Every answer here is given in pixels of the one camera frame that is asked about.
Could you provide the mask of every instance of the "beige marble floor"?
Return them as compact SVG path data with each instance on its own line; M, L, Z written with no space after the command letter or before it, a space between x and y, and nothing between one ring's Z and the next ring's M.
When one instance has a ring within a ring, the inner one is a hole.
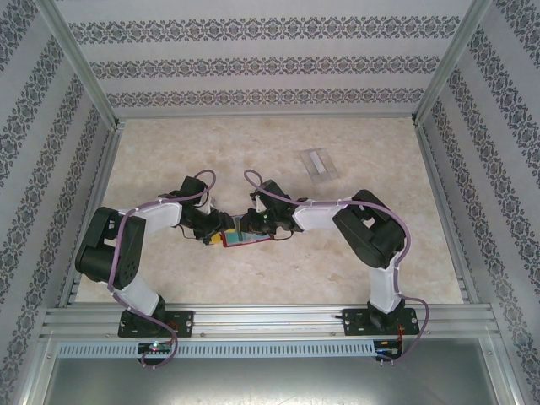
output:
M311 183L298 155L311 148L327 148L340 179ZM336 199L371 190L412 231L402 291L430 303L462 302L410 118L131 120L104 205L145 203L205 168L218 174L217 207L231 214L251 206L252 188L242 175L247 168L274 179L293 198ZM139 271L167 302L350 304L369 296L367 267L339 233L322 230L225 249L167 229L145 239ZM110 300L103 285L83 277L77 301Z

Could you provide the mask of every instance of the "black wire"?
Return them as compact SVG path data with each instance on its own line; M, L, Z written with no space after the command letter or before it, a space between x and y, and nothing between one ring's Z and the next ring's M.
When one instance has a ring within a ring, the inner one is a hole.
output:
M193 240L197 240L197 238L188 238L188 237L186 236L186 233L184 232L184 227L183 227L182 225L178 225L178 226L179 226L179 227L180 227L180 229L182 230L182 234L184 235L184 237L185 237L186 239L193 239Z
M290 238L292 238L294 235L294 231L290 231L290 236L287 236L286 238L283 238L283 239L276 239L274 238L273 236L270 236L270 238L272 238L272 240L275 240L276 242L281 242L282 240L289 240Z

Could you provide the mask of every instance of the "wallpaper wall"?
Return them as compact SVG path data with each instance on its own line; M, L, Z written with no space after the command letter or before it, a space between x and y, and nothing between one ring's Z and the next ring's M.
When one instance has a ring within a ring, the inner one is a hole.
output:
M481 299L540 403L540 2L492 3L424 129Z
M471 0L58 1L120 117L412 113Z
M0 2L0 404L55 306L109 137L30 0Z

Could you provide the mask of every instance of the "clear plastic block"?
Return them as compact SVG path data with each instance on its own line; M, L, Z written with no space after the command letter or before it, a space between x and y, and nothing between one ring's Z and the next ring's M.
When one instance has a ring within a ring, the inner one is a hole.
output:
M338 170L327 150L324 148L307 149L300 151L300 157L310 175L313 184L321 184L339 178Z

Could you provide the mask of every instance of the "black mounting plate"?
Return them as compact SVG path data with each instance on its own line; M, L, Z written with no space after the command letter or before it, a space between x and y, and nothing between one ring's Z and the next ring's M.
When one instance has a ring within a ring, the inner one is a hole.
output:
M193 330L193 311L192 310L167 310L165 312L165 324L172 327L176 336L179 338L190 338ZM170 338L170 333L161 327L156 333L149 332L155 330L154 324L137 316L134 323L135 315L128 311L123 311L118 326L119 338ZM140 327L141 322L148 323L147 327Z
M394 323L384 331L380 331L370 322L370 311L367 308L348 308L342 310L341 314L345 336L398 335L399 325L403 328L403 335L418 335L420 332L419 321L413 308L401 309Z

